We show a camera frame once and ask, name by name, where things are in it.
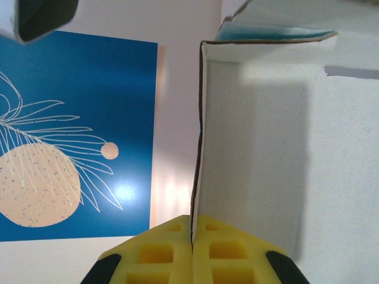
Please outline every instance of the yellow sponge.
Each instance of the yellow sponge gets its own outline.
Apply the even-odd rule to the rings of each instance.
[[[210,217],[197,219],[194,284],[280,284],[266,257],[275,247]]]
[[[189,216],[180,216],[150,229],[103,253],[97,263],[107,257],[121,256],[109,280],[96,282],[109,271],[98,266],[82,283],[169,284],[192,283],[192,245]]]
[[[82,284],[308,284],[279,247],[206,216],[181,216],[103,253]]]

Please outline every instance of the brown cardboard edge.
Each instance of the brown cardboard edge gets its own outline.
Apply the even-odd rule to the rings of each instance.
[[[219,32],[220,32],[220,30],[223,27],[223,24],[225,22],[232,22],[236,16],[238,16],[239,14],[241,14],[246,9],[246,7],[250,4],[250,2],[253,2],[253,0],[246,0],[246,2],[244,4],[242,4],[242,6],[232,16],[226,16],[224,18],[223,22],[221,23],[221,26],[219,28]]]
[[[200,55],[199,55],[199,101],[198,101],[198,112],[199,112],[199,122],[200,122],[200,133],[197,145],[197,158],[195,165],[195,173],[194,173],[194,182],[192,187],[191,194],[191,210],[189,216],[189,237],[191,243],[193,243],[192,235],[192,225],[194,223],[194,215],[195,215],[195,200],[198,194],[198,183],[199,183],[199,175],[200,175],[200,166],[201,159],[203,156],[202,146],[203,146],[203,135],[204,135],[204,124],[203,124],[203,64],[204,64],[204,56],[202,51],[203,44],[300,44],[300,43],[310,43],[310,42],[320,42],[326,40],[328,38],[337,36],[338,32],[334,31],[329,34],[326,34],[322,37],[314,37],[314,38],[305,38],[305,39],[293,39],[293,40],[241,40],[241,41],[202,41],[200,43]]]

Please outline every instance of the white cardboard box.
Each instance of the white cardboard box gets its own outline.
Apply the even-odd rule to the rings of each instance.
[[[206,214],[284,248],[311,283],[379,279],[379,6],[254,0],[201,44]]]

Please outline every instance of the artwork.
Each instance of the artwork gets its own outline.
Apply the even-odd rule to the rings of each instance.
[[[0,241],[149,229],[158,45],[0,38]]]

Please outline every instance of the beige circle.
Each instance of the beige circle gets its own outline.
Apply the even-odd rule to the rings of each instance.
[[[72,161],[49,144],[18,146],[0,157],[0,212],[23,227],[69,218],[81,198]]]
[[[116,159],[118,156],[118,147],[112,142],[107,142],[101,147],[101,154],[108,160]]]

